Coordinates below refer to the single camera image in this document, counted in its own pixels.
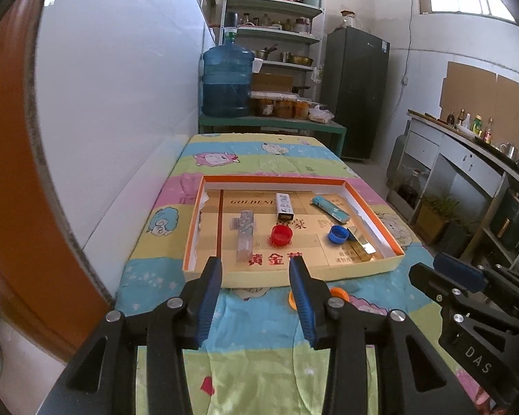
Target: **tiled floor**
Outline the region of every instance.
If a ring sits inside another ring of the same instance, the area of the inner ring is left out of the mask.
[[[348,161],[346,165],[360,175],[383,200],[386,199],[386,195],[389,193],[389,189],[386,186],[386,169],[371,161]]]

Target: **cabinet drawer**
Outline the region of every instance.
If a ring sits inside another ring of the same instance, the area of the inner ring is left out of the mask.
[[[432,143],[440,145],[442,139],[445,137],[438,129],[433,128],[422,121],[412,119],[410,124],[410,131],[419,134],[421,137],[425,137]]]
[[[475,153],[472,153],[466,147],[447,135],[444,136],[442,143],[440,144],[440,154],[461,169],[463,169],[465,163],[469,159],[475,156]]]
[[[494,197],[501,181],[501,175],[476,154],[465,162],[465,172],[487,194]]]
[[[406,154],[417,159],[425,167],[432,168],[438,154],[438,145],[410,131],[407,138]]]
[[[440,154],[475,181],[487,194],[494,196],[500,185],[501,175],[473,151],[445,136]]]

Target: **screw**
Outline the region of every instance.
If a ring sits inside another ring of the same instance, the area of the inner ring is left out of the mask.
[[[106,320],[109,321],[110,323],[112,321],[117,321],[120,318],[121,318],[121,312],[119,312],[119,310],[112,310],[112,311],[108,312],[106,315]]]
[[[340,309],[342,306],[344,306],[344,300],[342,298],[338,298],[337,296],[333,296],[332,298],[329,298],[327,304],[333,309]]]
[[[175,298],[169,298],[167,300],[167,307],[169,309],[178,309],[179,307],[183,306],[183,300],[178,298],[177,296]]]
[[[406,314],[401,310],[393,310],[390,313],[390,318],[394,321],[404,321],[406,319]]]

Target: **green table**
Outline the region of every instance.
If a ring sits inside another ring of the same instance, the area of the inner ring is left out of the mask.
[[[286,128],[286,129],[306,129],[309,131],[330,132],[338,135],[336,148],[331,151],[339,158],[342,155],[342,147],[344,146],[344,137],[346,136],[346,128],[344,126],[330,121],[329,123],[316,123],[310,120],[296,120],[294,118],[277,118],[277,117],[238,117],[238,118],[216,118],[216,117],[198,117],[198,127],[200,134],[206,134],[206,127],[210,128],[210,132],[214,133],[216,126],[254,126],[259,128]]]

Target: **potted plant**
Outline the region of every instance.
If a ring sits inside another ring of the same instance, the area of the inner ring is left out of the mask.
[[[450,195],[425,195],[421,200],[421,210],[416,227],[427,245],[436,242],[448,222],[454,219],[459,201]]]
[[[438,251],[459,259],[473,237],[472,226],[474,224],[477,222],[465,223],[458,218],[450,220],[438,242]]]

